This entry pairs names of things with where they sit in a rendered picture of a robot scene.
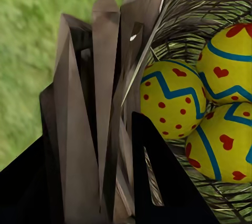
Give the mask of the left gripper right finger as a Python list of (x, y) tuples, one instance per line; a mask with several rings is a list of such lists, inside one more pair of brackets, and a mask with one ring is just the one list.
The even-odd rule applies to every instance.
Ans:
[[(132, 112), (135, 224), (221, 224), (151, 120)], [(152, 202), (144, 147), (164, 206)]]

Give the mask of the easter egg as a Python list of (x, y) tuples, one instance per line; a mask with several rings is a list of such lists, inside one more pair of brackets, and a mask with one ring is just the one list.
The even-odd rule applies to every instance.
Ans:
[(218, 32), (194, 68), (211, 103), (252, 102), (252, 23), (239, 22)]
[(160, 60), (146, 66), (140, 87), (141, 114), (164, 140), (190, 135), (207, 112), (203, 82), (182, 60)]
[(252, 102), (209, 110), (188, 135), (186, 160), (218, 182), (252, 184)]

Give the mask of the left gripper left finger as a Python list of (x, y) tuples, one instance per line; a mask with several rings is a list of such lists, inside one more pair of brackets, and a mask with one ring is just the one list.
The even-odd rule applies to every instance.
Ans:
[(51, 224), (43, 135), (0, 172), (0, 224)]

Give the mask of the wicker basket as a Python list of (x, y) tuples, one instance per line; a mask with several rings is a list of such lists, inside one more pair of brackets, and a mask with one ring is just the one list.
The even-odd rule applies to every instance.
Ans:
[[(224, 17), (230, 15), (234, 19)], [(53, 83), (39, 94), (51, 224), (135, 224), (131, 126), (132, 112), (141, 113), (145, 67), (160, 60), (197, 61), (199, 54), (188, 48), (203, 50), (226, 27), (252, 23), (247, 15), (252, 17), (252, 0), (123, 0), (120, 9), (116, 0), (96, 0), (92, 24), (61, 12)], [(185, 46), (169, 48), (176, 43)], [(208, 99), (208, 107), (218, 105)], [(187, 139), (165, 142), (185, 171), (200, 175), (186, 160)], [(144, 154), (152, 202), (164, 206), (145, 147)], [(201, 176), (189, 178), (196, 188), (211, 186), (218, 193), (199, 191), (212, 212), (229, 216), (219, 221), (252, 224), (245, 220), (252, 212), (239, 213), (252, 207), (252, 197), (229, 201), (251, 193), (252, 185), (225, 194), (218, 188), (243, 184)]]

